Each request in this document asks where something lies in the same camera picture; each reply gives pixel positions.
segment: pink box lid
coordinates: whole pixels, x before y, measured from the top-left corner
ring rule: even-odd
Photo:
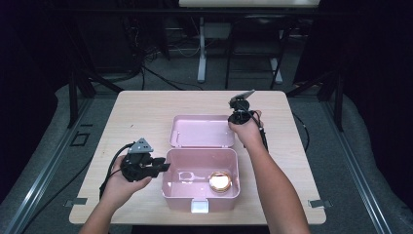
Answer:
[[[173,118],[169,143],[176,148],[228,148],[235,134],[227,115],[177,115]]]

